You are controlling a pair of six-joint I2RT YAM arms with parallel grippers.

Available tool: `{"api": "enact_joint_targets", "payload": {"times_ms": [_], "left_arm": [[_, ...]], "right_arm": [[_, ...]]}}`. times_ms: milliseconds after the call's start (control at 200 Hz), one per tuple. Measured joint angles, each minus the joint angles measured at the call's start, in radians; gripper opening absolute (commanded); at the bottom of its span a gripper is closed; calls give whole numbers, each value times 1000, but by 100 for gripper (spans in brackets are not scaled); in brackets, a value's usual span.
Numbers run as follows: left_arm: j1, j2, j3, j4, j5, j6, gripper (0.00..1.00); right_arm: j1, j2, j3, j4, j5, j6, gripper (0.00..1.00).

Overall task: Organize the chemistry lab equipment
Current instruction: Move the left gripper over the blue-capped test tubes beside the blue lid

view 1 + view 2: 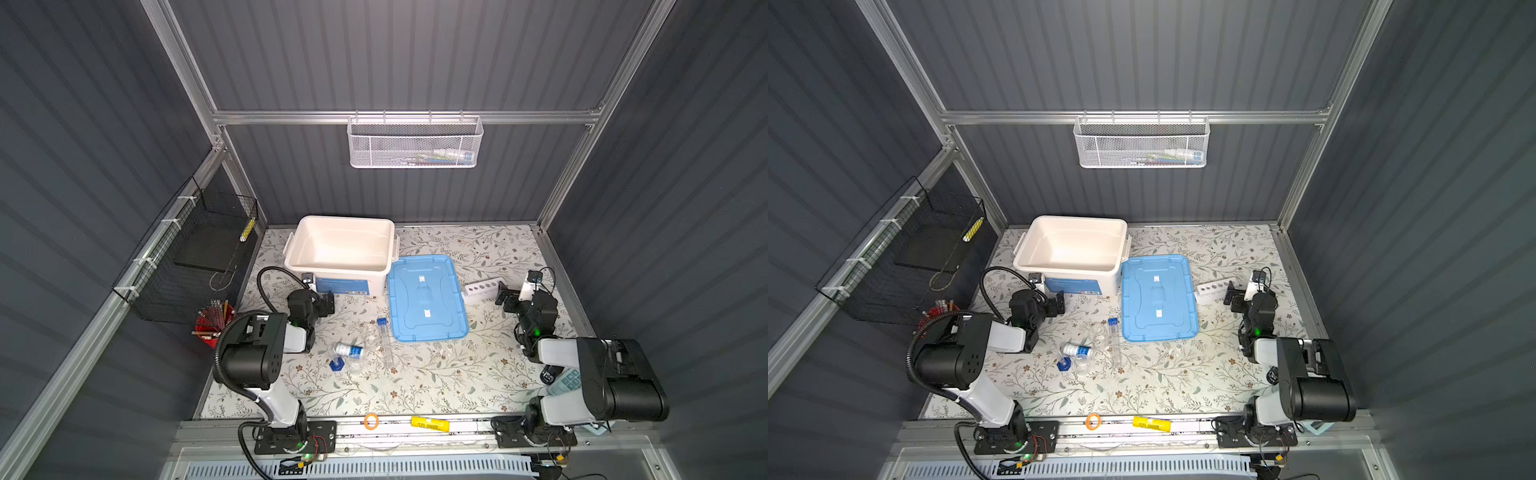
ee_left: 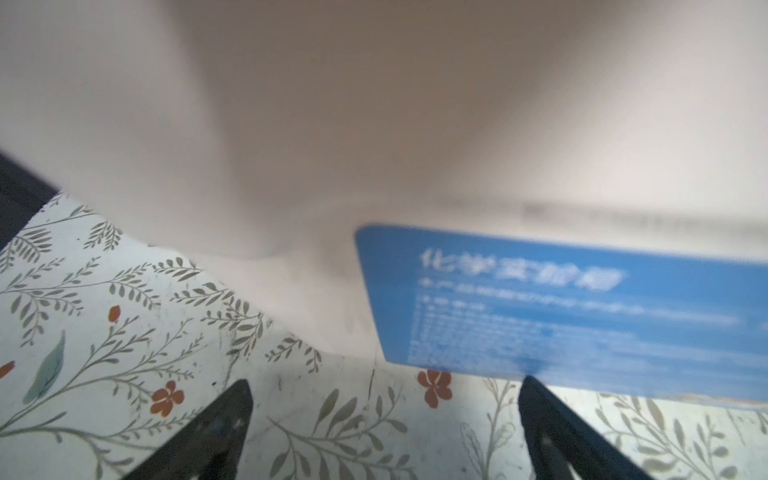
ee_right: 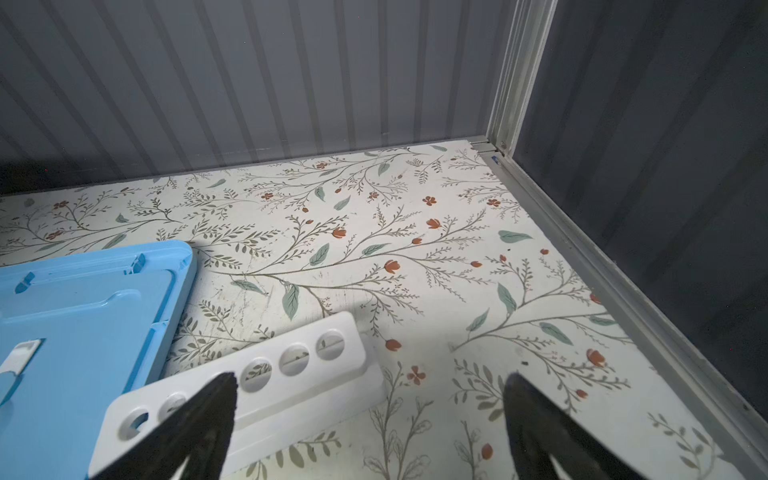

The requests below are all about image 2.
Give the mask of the white plastic storage bin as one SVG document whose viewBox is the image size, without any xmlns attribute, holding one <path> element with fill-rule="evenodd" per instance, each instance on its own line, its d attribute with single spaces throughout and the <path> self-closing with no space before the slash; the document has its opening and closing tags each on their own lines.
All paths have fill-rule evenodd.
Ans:
<svg viewBox="0 0 768 480">
<path fill-rule="evenodd" d="M 5 1 L 1 148 L 322 351 L 767 405 L 763 1 Z"/>
</svg>

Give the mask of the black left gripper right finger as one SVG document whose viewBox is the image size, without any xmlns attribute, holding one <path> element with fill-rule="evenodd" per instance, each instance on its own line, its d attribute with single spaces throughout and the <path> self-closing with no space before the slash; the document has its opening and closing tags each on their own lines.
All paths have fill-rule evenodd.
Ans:
<svg viewBox="0 0 768 480">
<path fill-rule="evenodd" d="M 538 479 L 650 479 L 533 376 L 522 382 L 518 409 Z"/>
</svg>

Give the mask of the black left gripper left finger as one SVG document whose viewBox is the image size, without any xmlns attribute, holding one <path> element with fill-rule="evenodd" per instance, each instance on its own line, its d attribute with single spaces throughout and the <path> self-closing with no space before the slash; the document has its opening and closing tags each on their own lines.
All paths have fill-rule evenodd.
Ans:
<svg viewBox="0 0 768 480">
<path fill-rule="evenodd" d="M 253 407 L 248 382 L 234 382 L 126 477 L 234 479 Z"/>
</svg>

